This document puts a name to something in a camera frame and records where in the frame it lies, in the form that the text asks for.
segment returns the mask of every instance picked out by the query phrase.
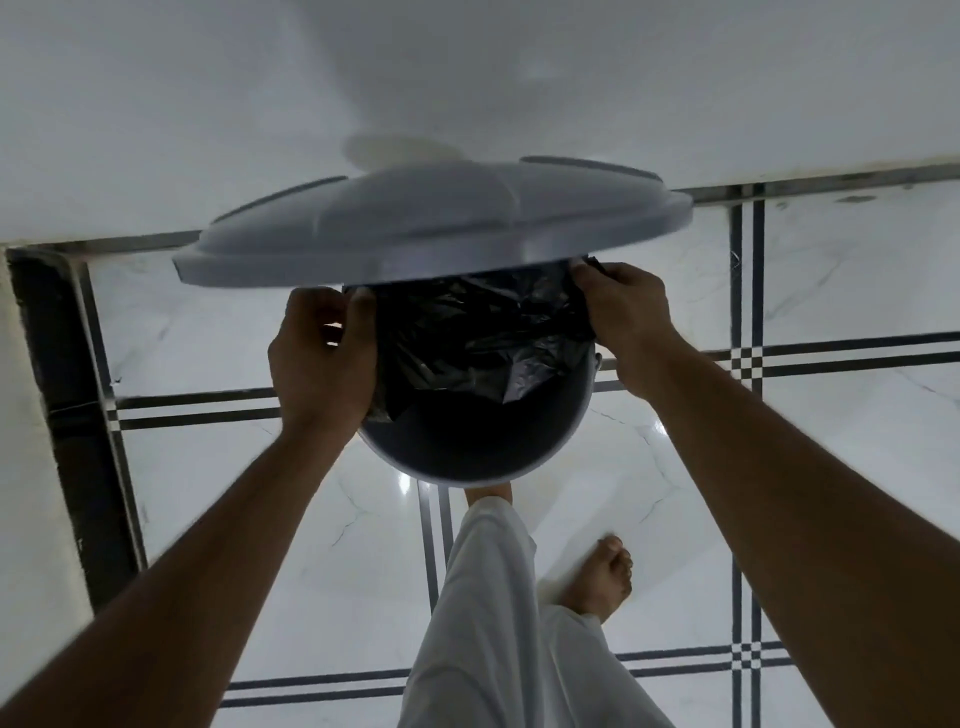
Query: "gray plastic lid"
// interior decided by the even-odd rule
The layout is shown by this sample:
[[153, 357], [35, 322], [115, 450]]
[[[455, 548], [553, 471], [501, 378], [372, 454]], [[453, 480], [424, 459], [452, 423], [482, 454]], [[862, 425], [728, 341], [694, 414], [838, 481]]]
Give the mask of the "gray plastic lid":
[[686, 226], [656, 175], [563, 158], [445, 161], [331, 178], [217, 218], [174, 255], [215, 287], [381, 283], [560, 260]]

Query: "white marble tile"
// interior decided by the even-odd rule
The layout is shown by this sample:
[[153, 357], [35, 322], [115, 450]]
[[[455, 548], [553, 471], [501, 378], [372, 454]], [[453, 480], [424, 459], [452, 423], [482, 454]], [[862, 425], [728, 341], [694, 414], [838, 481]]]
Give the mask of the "white marble tile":
[[116, 395], [269, 386], [267, 345], [289, 291], [185, 285], [171, 255], [108, 255], [89, 263]]
[[772, 200], [766, 219], [766, 344], [960, 329], [960, 182]]
[[[276, 421], [124, 433], [153, 559], [272, 440]], [[234, 679], [409, 667], [430, 619], [416, 489], [354, 438], [300, 525]]]
[[719, 727], [732, 722], [733, 690], [729, 672], [645, 677], [639, 683], [675, 728]]
[[960, 364], [771, 378], [763, 396], [878, 487], [960, 537]]
[[402, 697], [222, 708], [213, 728], [396, 728]]
[[[451, 491], [450, 502], [456, 532], [466, 501]], [[598, 538], [623, 539], [634, 592], [605, 625], [614, 652], [730, 642], [730, 551], [646, 402], [595, 394], [569, 443], [514, 483], [514, 505], [538, 545], [544, 600]]]
[[697, 207], [689, 227], [645, 243], [596, 254], [663, 279], [670, 314], [698, 349], [730, 347], [730, 226], [723, 207]]
[[763, 728], [830, 728], [833, 725], [795, 667], [770, 667], [762, 671], [760, 724]]

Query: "hand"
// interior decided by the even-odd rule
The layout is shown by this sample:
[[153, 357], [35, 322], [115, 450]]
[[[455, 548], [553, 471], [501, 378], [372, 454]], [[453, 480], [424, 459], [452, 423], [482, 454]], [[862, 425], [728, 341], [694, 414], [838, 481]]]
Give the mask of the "hand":
[[350, 297], [332, 288], [291, 292], [267, 349], [285, 431], [319, 426], [353, 436], [376, 383], [375, 314], [376, 298], [366, 288]]
[[648, 379], [663, 354], [691, 350], [670, 321], [663, 281], [627, 263], [604, 263], [607, 274], [582, 260], [570, 273], [584, 292], [597, 340], [616, 357], [627, 390], [649, 399]]

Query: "foot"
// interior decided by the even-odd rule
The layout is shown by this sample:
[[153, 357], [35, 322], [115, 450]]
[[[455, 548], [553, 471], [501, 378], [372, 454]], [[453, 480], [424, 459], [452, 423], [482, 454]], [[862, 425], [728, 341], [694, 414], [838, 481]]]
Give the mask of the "foot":
[[616, 536], [600, 539], [558, 603], [578, 615], [595, 615], [603, 623], [633, 590], [630, 584], [633, 567], [630, 551], [623, 547], [620, 539]]
[[511, 505], [514, 504], [514, 488], [509, 481], [497, 485], [487, 485], [483, 488], [466, 488], [464, 489], [464, 495], [467, 497], [467, 508], [480, 498], [487, 496], [499, 496]]

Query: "plastic bag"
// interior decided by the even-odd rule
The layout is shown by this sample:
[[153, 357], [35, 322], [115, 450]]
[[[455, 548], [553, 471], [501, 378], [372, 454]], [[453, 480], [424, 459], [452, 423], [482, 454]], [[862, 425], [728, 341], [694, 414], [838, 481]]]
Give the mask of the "plastic bag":
[[395, 421], [424, 391], [520, 400], [571, 372], [595, 339], [566, 261], [372, 289], [375, 422]]

